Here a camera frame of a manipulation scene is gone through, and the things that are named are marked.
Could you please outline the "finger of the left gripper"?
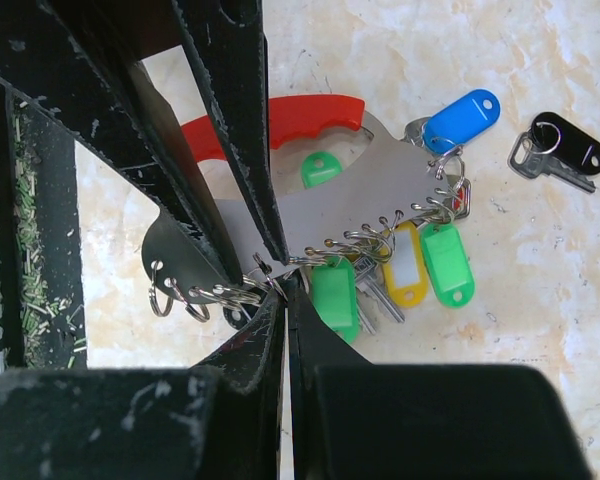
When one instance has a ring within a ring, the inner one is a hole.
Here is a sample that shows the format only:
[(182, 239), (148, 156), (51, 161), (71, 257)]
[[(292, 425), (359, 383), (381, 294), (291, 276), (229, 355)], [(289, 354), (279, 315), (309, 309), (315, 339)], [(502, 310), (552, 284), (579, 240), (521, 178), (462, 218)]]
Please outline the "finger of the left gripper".
[(168, 214), (225, 282), (241, 282), (173, 110), (91, 2), (0, 1), (0, 82)]
[(270, 175), (267, 39), (260, 1), (173, 1), (216, 137), (272, 259), (290, 254)]

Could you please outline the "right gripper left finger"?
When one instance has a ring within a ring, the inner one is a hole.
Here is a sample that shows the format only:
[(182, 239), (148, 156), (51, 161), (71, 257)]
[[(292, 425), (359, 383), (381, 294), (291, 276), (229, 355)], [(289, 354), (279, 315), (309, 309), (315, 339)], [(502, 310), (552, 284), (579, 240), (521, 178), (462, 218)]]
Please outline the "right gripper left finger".
[(285, 307), (187, 369), (0, 376), (0, 479), (276, 479)]

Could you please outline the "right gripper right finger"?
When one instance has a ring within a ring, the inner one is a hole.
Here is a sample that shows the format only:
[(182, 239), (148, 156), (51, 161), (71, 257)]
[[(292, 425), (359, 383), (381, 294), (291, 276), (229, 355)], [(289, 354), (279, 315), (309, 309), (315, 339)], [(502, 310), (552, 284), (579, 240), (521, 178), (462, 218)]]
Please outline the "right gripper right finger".
[(590, 479), (566, 410), (516, 364), (375, 364), (288, 297), (299, 479)]

